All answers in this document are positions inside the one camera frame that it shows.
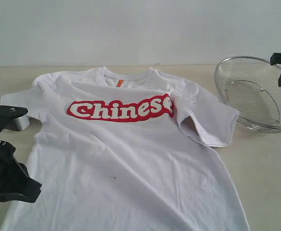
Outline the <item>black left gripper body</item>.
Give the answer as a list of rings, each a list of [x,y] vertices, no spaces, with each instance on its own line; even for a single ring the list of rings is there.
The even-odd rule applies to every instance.
[[[27,198],[27,168],[18,162],[12,145],[0,144],[0,199]]]

